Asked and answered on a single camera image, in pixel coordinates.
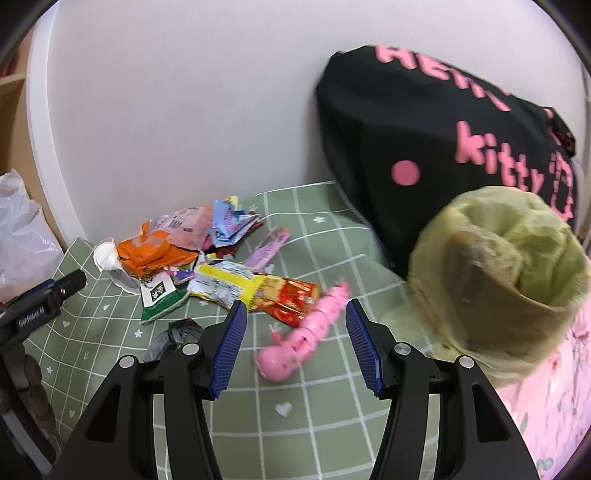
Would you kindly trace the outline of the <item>green white milk carton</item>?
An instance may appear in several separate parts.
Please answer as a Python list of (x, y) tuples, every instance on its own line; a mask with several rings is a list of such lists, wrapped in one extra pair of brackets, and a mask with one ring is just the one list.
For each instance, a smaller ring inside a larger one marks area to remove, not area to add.
[(189, 297), (186, 289), (177, 288), (171, 276), (159, 272), (140, 282), (141, 323), (151, 323), (181, 306)]

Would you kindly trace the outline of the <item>orange snack wrapper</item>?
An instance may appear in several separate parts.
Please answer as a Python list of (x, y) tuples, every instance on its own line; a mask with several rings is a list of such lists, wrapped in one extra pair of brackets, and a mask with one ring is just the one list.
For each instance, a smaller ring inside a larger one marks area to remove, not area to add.
[(144, 222), (136, 236), (116, 246), (124, 269), (139, 279), (147, 279), (165, 267), (181, 267), (197, 259), (197, 252), (171, 244), (168, 237), (162, 229), (150, 231), (149, 223)]

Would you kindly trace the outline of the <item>yellow snack wrapper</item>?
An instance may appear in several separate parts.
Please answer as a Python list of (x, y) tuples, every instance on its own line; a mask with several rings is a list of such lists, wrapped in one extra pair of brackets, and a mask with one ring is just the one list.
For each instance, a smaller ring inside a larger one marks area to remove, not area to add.
[(187, 291), (204, 301), (211, 301), (231, 310), (235, 301), (245, 304), (252, 311), (256, 293), (263, 285), (265, 275), (253, 272), (249, 267), (228, 260), (200, 264), (189, 280)]

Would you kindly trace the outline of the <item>blue pink snack wrapper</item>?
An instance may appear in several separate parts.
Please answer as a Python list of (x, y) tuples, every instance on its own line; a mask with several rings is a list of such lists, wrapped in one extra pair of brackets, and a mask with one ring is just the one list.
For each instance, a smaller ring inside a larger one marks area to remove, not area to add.
[(215, 200), (209, 236), (216, 248), (235, 245), (259, 222), (259, 215), (238, 210), (228, 200)]

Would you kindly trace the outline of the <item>green bag lined trash bin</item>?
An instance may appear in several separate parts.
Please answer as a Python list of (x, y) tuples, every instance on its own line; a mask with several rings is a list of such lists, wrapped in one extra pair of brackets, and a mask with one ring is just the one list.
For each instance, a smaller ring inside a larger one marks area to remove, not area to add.
[(456, 197), (423, 229), (408, 285), (408, 302), (380, 320), (394, 337), (429, 331), (434, 357), (468, 355), (503, 387), (559, 347), (588, 297), (589, 262), (539, 196), (487, 186)]

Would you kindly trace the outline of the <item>white plastic bag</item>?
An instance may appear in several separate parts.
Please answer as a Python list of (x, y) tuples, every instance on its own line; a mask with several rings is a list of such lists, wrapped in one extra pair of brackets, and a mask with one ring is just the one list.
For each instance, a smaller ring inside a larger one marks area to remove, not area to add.
[(0, 188), (0, 294), (1, 302), (7, 304), (50, 279), (63, 250), (16, 170), (1, 176)]

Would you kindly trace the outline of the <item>pink floral blanket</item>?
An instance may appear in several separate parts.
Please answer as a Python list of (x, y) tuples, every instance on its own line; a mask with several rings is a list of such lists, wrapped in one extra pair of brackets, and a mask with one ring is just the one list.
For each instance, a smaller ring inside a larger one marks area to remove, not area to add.
[(567, 464), (590, 427), (590, 308), (558, 349), (529, 377), (500, 388), (542, 479)]

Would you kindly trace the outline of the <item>wooden shelf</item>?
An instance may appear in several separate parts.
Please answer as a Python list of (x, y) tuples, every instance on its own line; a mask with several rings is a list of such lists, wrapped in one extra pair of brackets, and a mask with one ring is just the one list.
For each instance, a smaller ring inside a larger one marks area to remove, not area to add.
[(26, 78), (33, 31), (21, 40), (7, 65), (1, 69), (1, 174), (16, 170), (28, 196), (37, 202), (60, 246), (66, 242), (53, 217), (38, 175), (27, 118)]

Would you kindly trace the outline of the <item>pink caterpillar toy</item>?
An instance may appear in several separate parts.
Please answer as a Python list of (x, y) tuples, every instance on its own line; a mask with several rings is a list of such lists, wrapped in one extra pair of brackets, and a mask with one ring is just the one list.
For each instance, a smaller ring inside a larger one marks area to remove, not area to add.
[(256, 354), (260, 376), (273, 383), (286, 382), (314, 356), (318, 344), (329, 335), (351, 298), (347, 282), (332, 286), (286, 337), (273, 333), (274, 344)]

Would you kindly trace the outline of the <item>pink translucent wrapper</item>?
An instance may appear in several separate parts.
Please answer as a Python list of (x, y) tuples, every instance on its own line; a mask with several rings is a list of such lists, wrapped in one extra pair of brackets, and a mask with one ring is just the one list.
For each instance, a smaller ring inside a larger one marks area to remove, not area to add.
[(147, 223), (147, 236), (191, 251), (201, 250), (211, 230), (211, 206), (189, 207), (160, 215)]

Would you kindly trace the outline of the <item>red snack wrapper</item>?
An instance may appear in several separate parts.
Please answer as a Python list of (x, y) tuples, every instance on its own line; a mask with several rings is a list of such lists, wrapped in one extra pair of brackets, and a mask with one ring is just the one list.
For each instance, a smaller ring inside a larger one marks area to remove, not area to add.
[(297, 328), (304, 316), (315, 306), (321, 293), (321, 288), (314, 283), (263, 275), (263, 283), (256, 291), (252, 308)]

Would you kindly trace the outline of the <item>pink striped candy wrapper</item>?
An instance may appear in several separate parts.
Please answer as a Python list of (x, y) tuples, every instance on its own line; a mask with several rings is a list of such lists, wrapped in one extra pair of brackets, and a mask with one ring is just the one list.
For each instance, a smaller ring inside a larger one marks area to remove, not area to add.
[(262, 272), (270, 264), (274, 256), (280, 252), (283, 245), (290, 240), (290, 237), (291, 232), (287, 229), (282, 227), (271, 229), (242, 264), (253, 271)]

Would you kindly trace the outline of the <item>white bed headboard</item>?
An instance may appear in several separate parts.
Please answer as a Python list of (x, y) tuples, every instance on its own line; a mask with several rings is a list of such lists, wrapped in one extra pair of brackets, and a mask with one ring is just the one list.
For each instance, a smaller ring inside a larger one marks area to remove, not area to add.
[(590, 79), (531, 1), (60, 1), (36, 23), (27, 114), (65, 243), (132, 235), (224, 195), (329, 179), (329, 57), (422, 52), (554, 107), (590, 161)]

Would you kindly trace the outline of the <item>black Hello Kitty pillow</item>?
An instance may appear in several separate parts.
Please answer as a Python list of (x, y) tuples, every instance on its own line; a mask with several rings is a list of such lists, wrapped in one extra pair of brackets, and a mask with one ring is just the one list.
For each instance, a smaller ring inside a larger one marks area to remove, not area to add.
[(575, 139), (550, 107), (390, 46), (332, 55), (315, 97), (329, 168), (401, 277), (421, 231), (468, 191), (515, 187), (577, 221)]

